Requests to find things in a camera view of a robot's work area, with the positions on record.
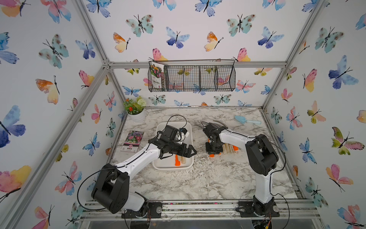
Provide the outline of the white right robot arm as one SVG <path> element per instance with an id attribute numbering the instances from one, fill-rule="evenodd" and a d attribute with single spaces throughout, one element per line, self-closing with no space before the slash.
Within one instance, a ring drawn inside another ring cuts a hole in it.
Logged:
<path id="1" fill-rule="evenodd" d="M 254 201 L 262 204 L 271 202 L 273 199 L 271 174 L 276 168 L 279 157 L 268 138 L 263 134 L 246 136 L 214 123 L 206 124 L 203 132 L 208 138 L 206 151 L 210 155 L 222 153 L 225 144 L 246 150 L 249 165 L 256 177 Z"/>

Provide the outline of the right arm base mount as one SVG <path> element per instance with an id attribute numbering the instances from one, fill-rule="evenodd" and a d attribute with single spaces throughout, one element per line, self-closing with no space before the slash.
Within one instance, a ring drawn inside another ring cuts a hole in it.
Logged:
<path id="1" fill-rule="evenodd" d="M 279 209 L 275 199 L 271 198 L 268 203 L 260 202 L 256 197 L 251 201 L 239 201 L 235 211 L 240 213 L 242 218 L 247 217 L 280 217 Z"/>

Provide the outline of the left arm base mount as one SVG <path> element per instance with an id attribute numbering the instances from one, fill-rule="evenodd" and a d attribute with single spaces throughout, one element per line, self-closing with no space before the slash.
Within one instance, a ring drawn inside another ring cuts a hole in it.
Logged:
<path id="1" fill-rule="evenodd" d="M 160 201 L 150 201 L 143 195 L 129 192 L 126 204 L 122 208 L 123 219 L 159 219 L 163 212 Z"/>

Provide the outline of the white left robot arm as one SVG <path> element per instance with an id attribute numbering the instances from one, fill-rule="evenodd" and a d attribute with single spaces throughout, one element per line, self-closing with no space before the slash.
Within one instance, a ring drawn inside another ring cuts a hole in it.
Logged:
<path id="1" fill-rule="evenodd" d="M 192 145 L 177 138 L 179 129 L 167 125 L 136 155 L 118 165 L 106 164 L 102 167 L 91 192 L 93 200 L 109 212 L 131 211 L 143 218 L 149 212 L 149 200 L 143 195 L 130 192 L 130 181 L 147 165 L 157 159 L 165 159 L 164 154 L 191 158 L 197 154 Z"/>

